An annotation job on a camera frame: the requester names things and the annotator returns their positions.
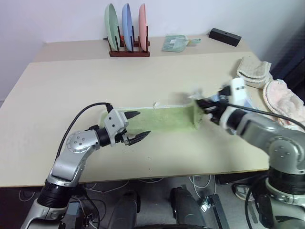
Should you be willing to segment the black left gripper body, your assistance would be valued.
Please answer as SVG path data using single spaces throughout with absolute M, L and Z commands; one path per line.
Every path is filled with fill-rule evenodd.
M 116 143 L 123 143 L 126 146 L 128 146 L 130 144 L 130 141 L 126 134 L 127 134 L 127 130 L 122 130 L 121 132 L 112 135 L 111 146 L 114 146 Z

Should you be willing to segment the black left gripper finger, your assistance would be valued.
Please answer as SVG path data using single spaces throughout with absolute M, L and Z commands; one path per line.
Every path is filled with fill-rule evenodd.
M 134 138 L 127 138 L 127 145 L 131 146 L 142 141 L 151 131 L 145 131 L 137 134 Z
M 140 115 L 140 114 L 141 114 L 141 112 L 139 112 L 139 111 L 126 111 L 126 112 L 124 112 L 124 119 L 127 121 L 129 119 L 132 119 L 132 118 Z

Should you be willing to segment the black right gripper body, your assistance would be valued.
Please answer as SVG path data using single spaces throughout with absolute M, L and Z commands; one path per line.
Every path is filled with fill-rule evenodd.
M 233 108 L 229 106 L 229 99 L 232 95 L 230 86 L 224 86 L 218 92 L 218 100 L 213 101 L 215 109 L 212 111 L 212 122 L 232 122 L 233 121 Z

